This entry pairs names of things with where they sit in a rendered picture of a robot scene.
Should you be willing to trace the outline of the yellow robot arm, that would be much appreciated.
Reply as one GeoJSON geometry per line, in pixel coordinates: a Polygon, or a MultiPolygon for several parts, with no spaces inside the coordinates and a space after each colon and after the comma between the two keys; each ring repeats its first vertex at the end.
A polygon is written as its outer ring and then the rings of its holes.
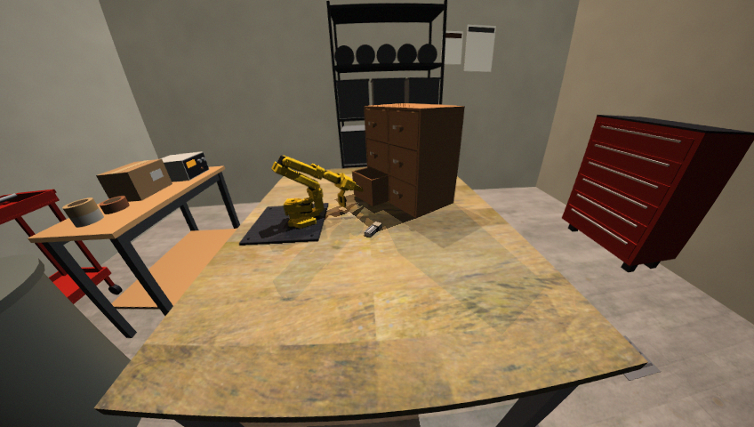
{"type": "Polygon", "coordinates": [[[320,188],[320,184],[316,180],[311,179],[304,174],[298,174],[298,172],[296,171],[296,173],[294,173],[292,169],[309,174],[319,180],[322,180],[322,178],[326,180],[329,179],[328,181],[334,184],[339,184],[341,182],[341,177],[338,173],[325,171],[325,169],[321,168],[318,165],[304,165],[303,163],[300,164],[299,161],[297,162],[297,160],[294,160],[292,158],[290,159],[291,160],[289,160],[289,157],[286,156],[280,156],[278,161],[273,164],[271,169],[275,173],[283,175],[286,178],[297,181],[298,183],[308,187],[307,192],[309,193],[309,197],[304,198],[303,202],[300,198],[290,198],[285,204],[286,212],[290,217],[290,220],[288,222],[289,227],[294,226],[295,228],[302,229],[303,227],[311,226],[312,224],[317,223],[316,218],[313,217],[319,216],[319,213],[322,213],[322,211],[324,210],[324,196],[323,190],[320,188]],[[292,168],[291,171],[288,169],[288,167],[289,169],[292,168]],[[312,202],[314,202],[315,205],[314,209],[312,202]]]}

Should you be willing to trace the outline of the dark brown wooden chest of drawers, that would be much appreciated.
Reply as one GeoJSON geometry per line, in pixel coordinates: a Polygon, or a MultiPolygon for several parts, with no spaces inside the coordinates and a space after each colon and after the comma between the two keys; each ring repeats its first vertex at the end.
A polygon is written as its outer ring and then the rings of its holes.
{"type": "Polygon", "coordinates": [[[371,137],[366,137],[365,122],[365,143],[367,167],[384,172],[376,167],[368,165],[367,142],[368,139],[388,143],[388,152],[390,145],[413,149],[418,151],[417,160],[417,182],[416,184],[401,179],[389,172],[389,203],[390,202],[390,178],[391,176],[399,180],[408,182],[416,186],[415,215],[408,213],[406,210],[398,207],[414,218],[421,217],[450,205],[454,201],[459,157],[461,150],[461,135],[464,117],[464,106],[443,107],[434,104],[417,104],[430,109],[407,109],[419,108],[410,105],[384,104],[364,106],[367,108],[388,109],[388,141],[382,141],[371,137]],[[383,106],[383,107],[372,107],[383,106]],[[433,109],[432,109],[433,108],[433,109]],[[391,110],[407,109],[419,110],[419,136],[418,149],[404,145],[389,142],[389,114],[391,110]]]}

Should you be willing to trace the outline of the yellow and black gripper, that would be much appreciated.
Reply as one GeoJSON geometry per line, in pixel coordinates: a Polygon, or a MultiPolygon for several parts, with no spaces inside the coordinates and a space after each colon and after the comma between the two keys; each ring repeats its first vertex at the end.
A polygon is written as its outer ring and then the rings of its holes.
{"type": "Polygon", "coordinates": [[[339,184],[334,184],[335,187],[339,188],[341,190],[340,193],[338,193],[338,201],[339,205],[342,207],[346,207],[347,199],[344,196],[345,190],[357,190],[357,191],[364,191],[362,188],[357,186],[351,178],[345,175],[345,173],[340,173],[341,182],[339,184]]]}

